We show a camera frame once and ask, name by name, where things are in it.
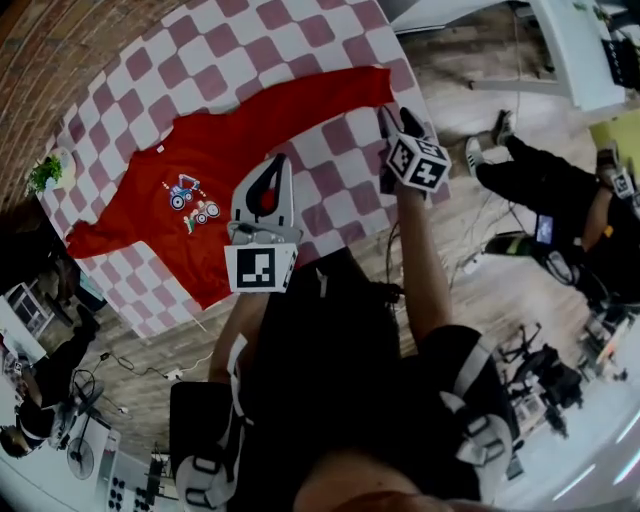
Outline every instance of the cartoon print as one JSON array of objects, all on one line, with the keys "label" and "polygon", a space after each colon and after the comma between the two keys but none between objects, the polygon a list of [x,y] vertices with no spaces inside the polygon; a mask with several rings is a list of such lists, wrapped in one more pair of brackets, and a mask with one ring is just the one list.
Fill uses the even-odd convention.
[{"label": "cartoon print", "polygon": [[[191,186],[189,188],[185,187],[185,182],[191,183]],[[207,197],[200,190],[200,182],[186,174],[178,176],[178,185],[169,187],[163,182],[162,186],[169,191],[169,204],[177,211],[182,210],[186,203],[193,201],[194,192],[198,192],[203,198]],[[189,234],[193,233],[196,224],[206,224],[208,219],[215,219],[220,216],[220,208],[213,201],[198,201],[197,206],[198,208],[194,209],[191,214],[183,217]]]},{"label": "cartoon print", "polygon": [[[190,188],[185,188],[184,182],[191,182]],[[181,174],[178,176],[178,185],[169,189],[169,202],[174,210],[182,210],[185,203],[193,201],[193,192],[200,189],[200,182],[191,176]]]}]

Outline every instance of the person sitting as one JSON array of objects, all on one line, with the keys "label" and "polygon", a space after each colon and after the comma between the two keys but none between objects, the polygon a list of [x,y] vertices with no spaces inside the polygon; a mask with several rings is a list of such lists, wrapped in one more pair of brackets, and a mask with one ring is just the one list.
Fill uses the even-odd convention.
[{"label": "person sitting", "polygon": [[516,137],[512,118],[512,112],[502,111],[492,138],[509,150],[513,160],[486,162],[479,140],[471,137],[467,141],[471,175],[508,201],[552,217],[554,247],[577,253],[581,264],[609,294],[615,293],[619,302],[639,302],[640,219],[595,174]]},{"label": "person sitting", "polygon": [[73,338],[33,365],[33,373],[31,369],[22,370],[26,392],[17,410],[16,424],[0,430],[0,444],[10,457],[24,457],[49,438],[55,406],[69,397],[73,372],[100,328],[84,306],[78,306],[78,314],[82,324],[74,329]]}]

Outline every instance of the pink and white checkered pattern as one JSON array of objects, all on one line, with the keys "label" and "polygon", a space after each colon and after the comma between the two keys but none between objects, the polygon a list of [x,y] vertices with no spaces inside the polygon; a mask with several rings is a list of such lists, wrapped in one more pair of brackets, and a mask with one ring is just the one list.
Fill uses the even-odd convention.
[{"label": "pink and white checkered pattern", "polygon": [[[258,91],[354,66],[392,69],[397,103],[427,126],[420,89],[375,0],[192,0],[136,39],[89,85],[49,140],[73,149],[77,183],[47,192],[43,206],[64,237],[95,222],[131,154],[165,137],[176,116],[226,112]],[[309,262],[388,228],[392,198],[379,194],[376,114],[360,109],[303,133],[274,152],[293,162],[296,220]],[[432,198],[448,199],[448,185]],[[200,308],[144,243],[79,262],[142,337],[190,320]]]}]

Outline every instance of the red t-shirt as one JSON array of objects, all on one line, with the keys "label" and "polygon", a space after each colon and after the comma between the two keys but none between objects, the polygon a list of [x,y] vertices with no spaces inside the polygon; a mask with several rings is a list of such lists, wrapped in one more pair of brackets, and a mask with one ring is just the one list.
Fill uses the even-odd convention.
[{"label": "red t-shirt", "polygon": [[392,101],[390,71],[365,67],[276,85],[230,113],[175,119],[164,141],[133,154],[98,222],[75,225],[68,252],[82,259],[146,242],[207,308],[230,293],[223,248],[233,191],[247,173],[323,121]]}]

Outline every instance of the foot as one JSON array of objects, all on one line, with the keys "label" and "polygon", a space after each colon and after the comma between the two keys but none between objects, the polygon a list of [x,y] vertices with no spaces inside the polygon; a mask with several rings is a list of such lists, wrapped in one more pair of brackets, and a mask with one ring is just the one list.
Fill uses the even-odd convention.
[{"label": "foot", "polygon": [[513,112],[501,110],[496,126],[491,131],[491,138],[496,146],[505,146],[509,137],[514,135]]},{"label": "foot", "polygon": [[477,137],[469,137],[467,140],[466,155],[469,174],[475,178],[478,175],[478,166],[484,163],[482,148],[480,147],[480,141]]},{"label": "foot", "polygon": [[78,311],[78,316],[82,321],[82,329],[88,333],[95,334],[100,330],[100,324],[93,318],[93,314],[82,304],[78,305],[76,308]]}]

